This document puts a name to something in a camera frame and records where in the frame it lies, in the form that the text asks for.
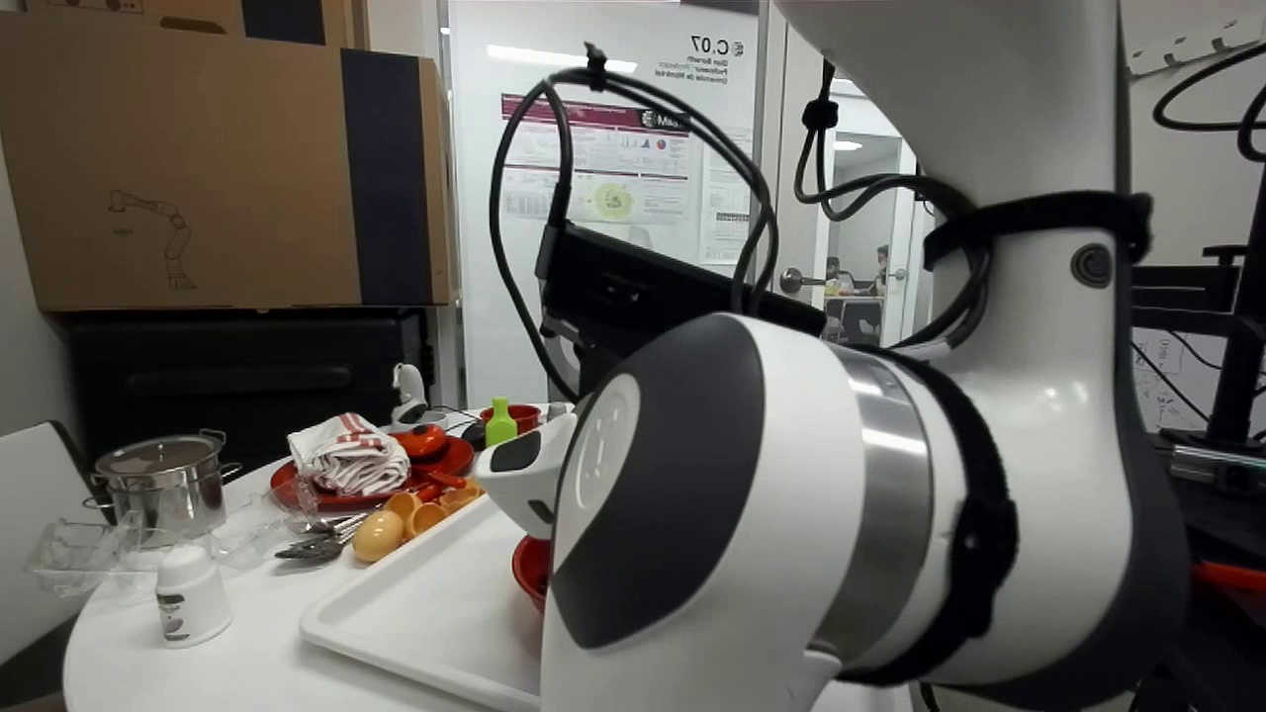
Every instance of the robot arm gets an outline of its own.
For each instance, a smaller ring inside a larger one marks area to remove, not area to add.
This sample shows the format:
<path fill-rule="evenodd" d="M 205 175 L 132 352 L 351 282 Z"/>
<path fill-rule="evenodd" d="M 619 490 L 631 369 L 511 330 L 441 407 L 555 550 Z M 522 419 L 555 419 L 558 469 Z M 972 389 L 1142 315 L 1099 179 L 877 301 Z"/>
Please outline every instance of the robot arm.
<path fill-rule="evenodd" d="M 976 206 L 1124 191 L 1116 0 L 785 10 Z M 988 312 L 938 360 L 744 315 L 624 360 L 558 479 L 541 704 L 769 712 L 842 675 L 1079 707 L 1149 672 L 1186 550 L 1141 444 L 1126 265 L 1042 225 L 998 235 Z"/>

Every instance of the salt shaker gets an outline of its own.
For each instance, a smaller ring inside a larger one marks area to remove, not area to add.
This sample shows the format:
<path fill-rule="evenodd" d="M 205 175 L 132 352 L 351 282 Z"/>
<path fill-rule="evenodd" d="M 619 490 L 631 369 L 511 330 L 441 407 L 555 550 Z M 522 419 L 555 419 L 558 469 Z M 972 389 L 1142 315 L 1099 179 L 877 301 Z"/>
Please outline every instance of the salt shaker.
<path fill-rule="evenodd" d="M 227 579 L 203 547 L 176 547 L 157 563 L 156 596 L 166 645 L 203 645 L 235 622 Z"/>

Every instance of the napkin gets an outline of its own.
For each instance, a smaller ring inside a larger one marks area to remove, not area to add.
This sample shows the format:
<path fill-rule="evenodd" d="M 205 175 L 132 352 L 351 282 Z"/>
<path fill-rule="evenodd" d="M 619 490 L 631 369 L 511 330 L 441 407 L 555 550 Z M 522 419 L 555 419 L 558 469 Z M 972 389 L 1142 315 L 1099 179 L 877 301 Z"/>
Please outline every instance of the napkin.
<path fill-rule="evenodd" d="M 409 450 L 355 411 L 292 430 L 288 453 L 303 479 L 335 496 L 384 496 L 409 479 Z"/>

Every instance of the laboratory room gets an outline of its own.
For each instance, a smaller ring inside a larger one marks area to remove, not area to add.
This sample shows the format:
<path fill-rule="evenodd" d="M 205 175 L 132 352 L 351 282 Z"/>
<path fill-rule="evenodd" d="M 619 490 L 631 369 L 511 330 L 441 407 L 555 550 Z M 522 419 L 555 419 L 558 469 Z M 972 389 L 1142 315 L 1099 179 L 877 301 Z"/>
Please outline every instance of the laboratory room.
<path fill-rule="evenodd" d="M 1266 0 L 0 0 L 0 712 L 1261 712 Z"/>

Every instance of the white tray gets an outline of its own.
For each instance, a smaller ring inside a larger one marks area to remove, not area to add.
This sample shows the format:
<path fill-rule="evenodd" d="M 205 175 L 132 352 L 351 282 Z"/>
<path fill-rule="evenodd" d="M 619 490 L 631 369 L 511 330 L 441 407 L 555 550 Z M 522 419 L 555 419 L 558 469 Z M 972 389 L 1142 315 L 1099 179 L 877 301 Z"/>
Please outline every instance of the white tray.
<path fill-rule="evenodd" d="M 426 689 L 536 712 L 541 614 L 511 579 L 520 537 L 522 530 L 489 498 L 470 504 L 325 593 L 301 630 L 332 653 Z"/>

